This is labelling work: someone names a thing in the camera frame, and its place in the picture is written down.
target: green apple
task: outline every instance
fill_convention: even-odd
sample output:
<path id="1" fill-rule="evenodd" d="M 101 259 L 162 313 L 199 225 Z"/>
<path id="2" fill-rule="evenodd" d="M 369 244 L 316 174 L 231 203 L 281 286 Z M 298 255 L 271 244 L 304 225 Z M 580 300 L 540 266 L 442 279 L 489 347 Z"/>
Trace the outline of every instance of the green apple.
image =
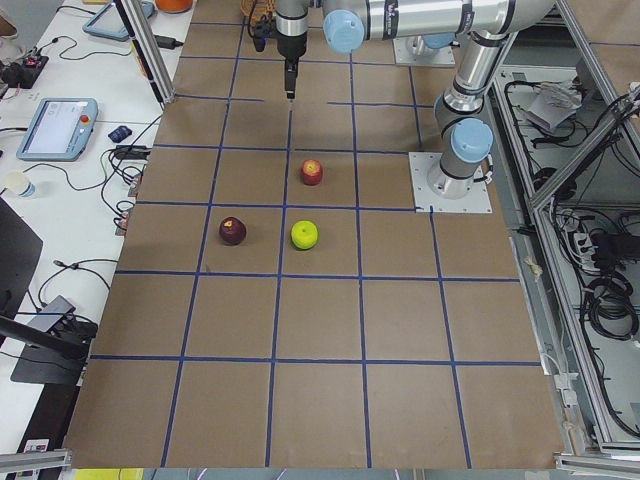
<path id="1" fill-rule="evenodd" d="M 291 227 L 291 241 L 300 250 L 309 250 L 318 243 L 318 227 L 309 220 L 300 220 Z"/>

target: blue circular cap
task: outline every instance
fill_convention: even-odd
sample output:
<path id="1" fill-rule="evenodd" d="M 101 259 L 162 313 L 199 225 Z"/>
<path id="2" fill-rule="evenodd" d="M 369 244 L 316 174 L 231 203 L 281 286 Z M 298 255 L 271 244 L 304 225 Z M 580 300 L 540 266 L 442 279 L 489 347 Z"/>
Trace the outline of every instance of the blue circular cap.
<path id="1" fill-rule="evenodd" d="M 324 17 L 324 36 L 332 50 L 351 53 L 364 40 L 364 25 L 360 17 L 349 10 L 333 10 Z"/>
<path id="2" fill-rule="evenodd" d="M 479 163 L 489 155 L 493 145 L 493 132 L 477 118 L 465 118 L 451 135 L 453 152 L 466 163 Z"/>
<path id="3" fill-rule="evenodd" d="M 427 47 L 432 50 L 438 50 L 451 45 L 451 42 L 453 42 L 455 38 L 455 33 L 434 33 L 433 35 L 424 35 L 422 40 Z"/>

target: apple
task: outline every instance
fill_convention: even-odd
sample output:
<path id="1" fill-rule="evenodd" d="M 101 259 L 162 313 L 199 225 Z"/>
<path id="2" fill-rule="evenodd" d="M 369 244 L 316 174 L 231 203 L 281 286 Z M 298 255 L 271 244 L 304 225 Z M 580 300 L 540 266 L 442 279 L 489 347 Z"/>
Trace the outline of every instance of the apple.
<path id="1" fill-rule="evenodd" d="M 291 227 L 291 241 L 300 250 L 309 250 L 318 243 L 318 227 L 309 220 L 300 220 Z"/>
<path id="2" fill-rule="evenodd" d="M 322 164 L 317 160 L 305 160 L 300 169 L 302 183 L 305 185 L 317 185 L 322 180 Z"/>
<path id="3" fill-rule="evenodd" d="M 222 240 L 230 245 L 238 245 L 242 243 L 247 236 L 247 227 L 244 226 L 236 217 L 227 217 L 220 222 L 218 233 Z"/>

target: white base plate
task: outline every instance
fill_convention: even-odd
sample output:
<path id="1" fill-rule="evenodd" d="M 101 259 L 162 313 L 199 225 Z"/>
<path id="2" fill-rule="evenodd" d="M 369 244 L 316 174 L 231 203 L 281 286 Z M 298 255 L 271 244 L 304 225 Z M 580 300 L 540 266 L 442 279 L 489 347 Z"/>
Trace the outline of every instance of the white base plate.
<path id="1" fill-rule="evenodd" d="M 416 211 L 429 213 L 492 213 L 491 201 L 484 182 L 474 183 L 469 193 L 460 200 L 448 200 L 436 194 L 427 184 L 427 172 L 435 162 L 440 160 L 441 153 L 409 153 L 411 165 L 411 182 L 413 183 L 413 201 Z M 484 176 L 478 167 L 476 177 Z"/>
<path id="2" fill-rule="evenodd" d="M 406 38 L 394 38 L 393 51 L 396 54 L 396 65 L 452 68 L 456 64 L 451 47 L 444 47 L 427 55 L 414 55 L 407 49 Z"/>

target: red apple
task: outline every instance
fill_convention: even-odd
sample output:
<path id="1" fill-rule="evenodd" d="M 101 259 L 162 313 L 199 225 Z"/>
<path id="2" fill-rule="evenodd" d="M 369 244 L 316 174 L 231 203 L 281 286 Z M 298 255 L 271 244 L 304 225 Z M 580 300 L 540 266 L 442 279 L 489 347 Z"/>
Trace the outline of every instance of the red apple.
<path id="1" fill-rule="evenodd" d="M 228 244 L 238 245 L 247 236 L 247 227 L 236 217 L 227 217 L 220 222 L 218 233 L 222 240 Z"/>
<path id="2" fill-rule="evenodd" d="M 322 164 L 317 160 L 305 160 L 300 173 L 305 185 L 317 185 L 322 180 Z"/>

